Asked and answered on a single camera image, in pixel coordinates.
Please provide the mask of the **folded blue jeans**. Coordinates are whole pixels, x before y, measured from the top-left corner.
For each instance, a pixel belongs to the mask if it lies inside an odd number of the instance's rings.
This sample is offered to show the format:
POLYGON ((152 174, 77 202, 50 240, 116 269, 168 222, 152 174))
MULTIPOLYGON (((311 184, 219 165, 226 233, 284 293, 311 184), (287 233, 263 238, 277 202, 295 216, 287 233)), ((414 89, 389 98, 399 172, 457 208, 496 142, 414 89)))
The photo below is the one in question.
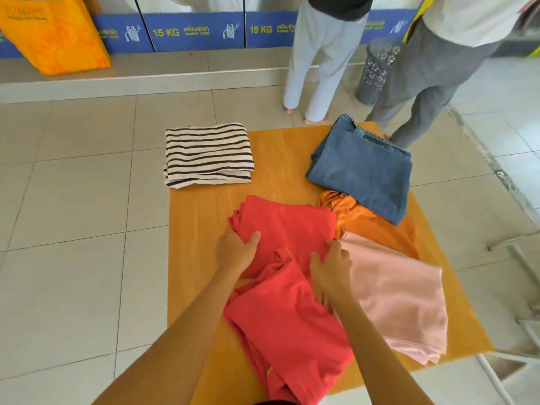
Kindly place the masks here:
POLYGON ((311 155, 307 179, 353 197, 398 225, 407 210, 411 154, 340 115, 311 155))

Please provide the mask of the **light pink garment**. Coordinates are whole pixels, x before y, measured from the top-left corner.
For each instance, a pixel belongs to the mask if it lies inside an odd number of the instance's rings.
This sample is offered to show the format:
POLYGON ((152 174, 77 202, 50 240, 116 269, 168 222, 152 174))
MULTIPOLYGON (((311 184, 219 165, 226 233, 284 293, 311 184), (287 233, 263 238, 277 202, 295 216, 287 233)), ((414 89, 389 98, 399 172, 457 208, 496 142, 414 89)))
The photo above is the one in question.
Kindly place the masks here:
POLYGON ((442 268, 344 231, 350 285, 388 346, 422 366, 447 354, 448 314, 442 268))

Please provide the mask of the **orange garment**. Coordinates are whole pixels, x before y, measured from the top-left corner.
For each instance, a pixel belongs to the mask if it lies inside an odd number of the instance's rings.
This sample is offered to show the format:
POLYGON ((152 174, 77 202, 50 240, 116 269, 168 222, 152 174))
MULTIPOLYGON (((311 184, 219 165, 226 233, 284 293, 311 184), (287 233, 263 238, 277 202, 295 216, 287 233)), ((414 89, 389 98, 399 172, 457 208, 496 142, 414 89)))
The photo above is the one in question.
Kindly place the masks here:
POLYGON ((420 258, 417 225, 411 217, 406 216, 398 225, 394 225, 359 204, 353 197, 333 190, 322 192, 317 206, 328 208, 336 214, 334 239, 342 238, 347 231, 409 258, 420 258))

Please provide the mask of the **person's right forearm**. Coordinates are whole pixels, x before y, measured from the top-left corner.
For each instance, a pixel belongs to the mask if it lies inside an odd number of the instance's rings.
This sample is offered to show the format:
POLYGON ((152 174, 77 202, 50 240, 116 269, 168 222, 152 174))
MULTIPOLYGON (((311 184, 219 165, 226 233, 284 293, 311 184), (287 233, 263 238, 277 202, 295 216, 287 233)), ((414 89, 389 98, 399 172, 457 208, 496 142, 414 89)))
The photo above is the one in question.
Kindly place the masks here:
POLYGON ((434 405, 351 293, 325 295, 346 331, 372 405, 434 405))

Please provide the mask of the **person's right hand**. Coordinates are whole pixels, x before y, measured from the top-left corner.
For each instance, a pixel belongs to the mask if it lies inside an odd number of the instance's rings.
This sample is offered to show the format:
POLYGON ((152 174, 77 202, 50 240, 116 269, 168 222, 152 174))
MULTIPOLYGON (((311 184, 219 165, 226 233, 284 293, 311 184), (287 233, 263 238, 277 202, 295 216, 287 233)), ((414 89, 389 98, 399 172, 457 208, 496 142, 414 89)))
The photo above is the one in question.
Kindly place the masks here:
POLYGON ((342 249, 338 240, 329 240, 328 253, 322 259, 324 267, 320 273, 311 273, 316 286, 331 303, 352 299, 349 252, 342 249))

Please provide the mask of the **person's left hand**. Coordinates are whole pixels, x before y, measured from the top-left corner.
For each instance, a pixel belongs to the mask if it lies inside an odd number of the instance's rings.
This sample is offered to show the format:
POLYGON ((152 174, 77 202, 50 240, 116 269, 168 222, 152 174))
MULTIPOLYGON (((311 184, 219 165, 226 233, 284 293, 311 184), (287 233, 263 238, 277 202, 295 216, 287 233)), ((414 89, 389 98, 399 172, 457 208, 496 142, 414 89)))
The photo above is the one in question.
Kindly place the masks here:
POLYGON ((237 280, 252 263, 255 254, 250 254, 246 242, 230 227, 227 227, 217 243, 216 249, 218 279, 237 280))

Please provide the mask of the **white metal frame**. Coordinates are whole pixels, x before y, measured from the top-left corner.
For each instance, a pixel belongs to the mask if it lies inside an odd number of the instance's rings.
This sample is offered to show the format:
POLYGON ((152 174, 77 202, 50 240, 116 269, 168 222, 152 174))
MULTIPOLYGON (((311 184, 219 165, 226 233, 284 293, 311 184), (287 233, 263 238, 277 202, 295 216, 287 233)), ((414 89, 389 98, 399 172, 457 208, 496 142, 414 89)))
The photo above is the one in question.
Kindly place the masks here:
MULTIPOLYGON (((527 274, 533 280, 533 282, 540 287, 540 269, 536 269, 530 259, 527 257, 523 249, 519 246, 520 241, 525 241, 531 238, 540 237, 540 230, 536 230, 527 234, 520 235, 518 237, 509 238, 496 244, 489 244, 486 246, 488 251, 494 251, 497 249, 508 249, 510 253, 517 258, 518 262, 525 269, 527 274)), ((527 334, 534 346, 540 350, 540 336, 538 336, 534 329, 534 324, 540 325, 540 299, 529 303, 529 310, 532 313, 532 319, 515 318, 515 322, 521 327, 521 329, 527 334)), ((490 355, 511 362, 517 362, 524 364, 525 366, 540 367, 540 353, 528 354, 517 353, 504 350, 495 350, 490 352, 490 355)), ((495 388, 497 394, 503 400, 504 405, 516 405, 513 398, 506 390, 503 381, 497 375, 494 368, 491 366, 488 359, 484 354, 476 355, 476 360, 480 364, 481 368, 488 376, 491 384, 495 388)))

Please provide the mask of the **yellow bag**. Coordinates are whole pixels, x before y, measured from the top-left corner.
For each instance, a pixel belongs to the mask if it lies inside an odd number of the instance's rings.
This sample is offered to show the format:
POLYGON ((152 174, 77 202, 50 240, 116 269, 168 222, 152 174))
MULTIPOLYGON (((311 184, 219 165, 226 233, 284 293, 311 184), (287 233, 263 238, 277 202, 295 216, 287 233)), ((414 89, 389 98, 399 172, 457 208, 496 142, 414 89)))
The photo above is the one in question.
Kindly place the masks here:
POLYGON ((409 26, 404 38, 403 42, 406 44, 409 42, 410 38, 412 37, 413 33, 415 32, 415 29, 420 22, 420 19, 422 18, 423 14, 427 10, 429 6, 433 4, 434 0, 423 0, 422 4, 418 8, 418 11, 416 12, 414 20, 411 22, 411 25, 409 26))

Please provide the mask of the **orange shopping bag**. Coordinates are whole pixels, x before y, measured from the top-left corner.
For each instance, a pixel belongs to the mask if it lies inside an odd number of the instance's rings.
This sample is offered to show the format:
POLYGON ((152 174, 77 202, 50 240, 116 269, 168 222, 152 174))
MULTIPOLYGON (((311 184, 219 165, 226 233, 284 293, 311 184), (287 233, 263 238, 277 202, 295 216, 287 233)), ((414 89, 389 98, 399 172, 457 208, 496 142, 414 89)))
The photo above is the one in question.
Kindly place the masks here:
POLYGON ((83 0, 0 0, 0 31, 43 75, 112 66, 83 0))

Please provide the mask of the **person's left forearm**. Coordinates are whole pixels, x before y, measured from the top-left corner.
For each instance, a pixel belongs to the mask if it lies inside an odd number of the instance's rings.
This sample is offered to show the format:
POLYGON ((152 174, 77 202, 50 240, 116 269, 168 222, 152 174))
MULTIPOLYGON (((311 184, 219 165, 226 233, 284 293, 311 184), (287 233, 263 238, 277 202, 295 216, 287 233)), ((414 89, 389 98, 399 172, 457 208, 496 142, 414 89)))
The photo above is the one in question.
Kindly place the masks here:
POLYGON ((220 267, 177 320, 92 405, 190 405, 239 278, 220 267))

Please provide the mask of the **grey perforated laundry basket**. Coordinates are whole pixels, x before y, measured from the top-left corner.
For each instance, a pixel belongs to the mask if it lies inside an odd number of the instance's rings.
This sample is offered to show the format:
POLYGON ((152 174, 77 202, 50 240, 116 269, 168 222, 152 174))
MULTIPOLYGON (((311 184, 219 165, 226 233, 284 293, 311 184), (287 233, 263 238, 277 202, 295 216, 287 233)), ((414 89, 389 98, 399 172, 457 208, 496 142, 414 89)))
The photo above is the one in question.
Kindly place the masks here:
POLYGON ((404 46, 405 42, 389 37, 378 38, 367 44, 367 58, 355 92, 360 103, 369 107, 375 105, 388 73, 404 46))

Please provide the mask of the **washing machine with blue panel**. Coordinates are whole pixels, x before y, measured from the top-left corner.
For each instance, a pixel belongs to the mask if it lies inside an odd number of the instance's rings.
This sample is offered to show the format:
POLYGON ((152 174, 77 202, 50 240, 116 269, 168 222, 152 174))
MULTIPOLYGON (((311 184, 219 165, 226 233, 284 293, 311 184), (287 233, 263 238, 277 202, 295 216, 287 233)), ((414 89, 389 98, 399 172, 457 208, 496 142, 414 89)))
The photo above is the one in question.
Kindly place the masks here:
POLYGON ((244 0, 136 0, 156 52, 243 49, 244 0))
POLYGON ((391 37, 403 39, 424 0, 373 0, 361 45, 391 37))
POLYGON ((153 53, 137 0, 83 0, 110 54, 153 53))
POLYGON ((291 47, 302 0, 244 0, 246 48, 291 47))

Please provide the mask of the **red garment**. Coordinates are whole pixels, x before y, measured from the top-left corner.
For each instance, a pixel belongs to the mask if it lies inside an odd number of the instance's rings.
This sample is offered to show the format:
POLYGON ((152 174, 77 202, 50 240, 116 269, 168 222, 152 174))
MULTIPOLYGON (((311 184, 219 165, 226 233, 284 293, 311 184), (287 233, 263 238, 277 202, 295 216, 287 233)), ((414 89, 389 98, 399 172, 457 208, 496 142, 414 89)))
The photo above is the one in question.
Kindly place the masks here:
POLYGON ((327 255, 336 215, 248 195, 228 224, 243 241, 256 231, 261 238, 225 320, 270 400, 318 405, 353 358, 343 327, 312 289, 309 268, 312 253, 327 255))

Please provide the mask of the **folded black-and-white striped shirt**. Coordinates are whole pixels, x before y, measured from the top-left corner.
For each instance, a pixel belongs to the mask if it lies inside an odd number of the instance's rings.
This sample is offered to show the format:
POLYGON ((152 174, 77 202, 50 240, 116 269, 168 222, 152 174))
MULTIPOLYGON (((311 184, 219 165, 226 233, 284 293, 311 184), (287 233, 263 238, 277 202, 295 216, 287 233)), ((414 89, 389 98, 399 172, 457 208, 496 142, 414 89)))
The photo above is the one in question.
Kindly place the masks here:
POLYGON ((164 176, 169 188, 252 181, 251 142, 241 123, 166 129, 165 140, 164 176))

